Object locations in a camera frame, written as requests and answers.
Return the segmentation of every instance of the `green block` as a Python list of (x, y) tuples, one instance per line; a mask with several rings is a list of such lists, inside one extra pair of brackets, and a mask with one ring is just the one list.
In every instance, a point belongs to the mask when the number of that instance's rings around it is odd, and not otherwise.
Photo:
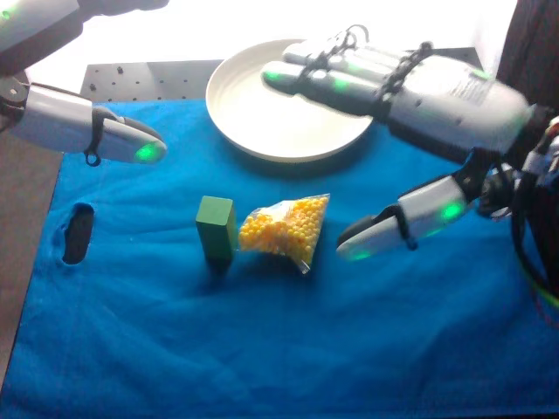
[(233, 259), (237, 249), (237, 221), (231, 199), (203, 196), (196, 227), (208, 259)]

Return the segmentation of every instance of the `bag of yellow beads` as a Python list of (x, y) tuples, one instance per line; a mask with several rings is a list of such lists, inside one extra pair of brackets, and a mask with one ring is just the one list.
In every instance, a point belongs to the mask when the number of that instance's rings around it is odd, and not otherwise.
[(254, 210), (238, 234), (240, 249), (288, 256), (307, 273), (329, 199), (330, 195), (310, 196)]

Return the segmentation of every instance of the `gray floor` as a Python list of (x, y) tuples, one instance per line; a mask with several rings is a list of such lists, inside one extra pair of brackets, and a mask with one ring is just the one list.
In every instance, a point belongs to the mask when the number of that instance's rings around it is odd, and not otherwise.
[(61, 159), (0, 135), (0, 389)]

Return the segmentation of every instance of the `top face of green block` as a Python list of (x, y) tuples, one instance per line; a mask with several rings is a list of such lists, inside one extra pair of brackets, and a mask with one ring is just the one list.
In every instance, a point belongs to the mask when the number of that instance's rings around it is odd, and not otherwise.
[(203, 196), (196, 216), (197, 223), (227, 225), (233, 208), (231, 199)]

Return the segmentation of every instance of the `black curtain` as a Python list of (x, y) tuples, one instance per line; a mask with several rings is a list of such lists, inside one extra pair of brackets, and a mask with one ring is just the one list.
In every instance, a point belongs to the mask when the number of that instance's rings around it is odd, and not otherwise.
[(497, 78), (531, 104), (559, 109), (559, 1), (518, 0)]

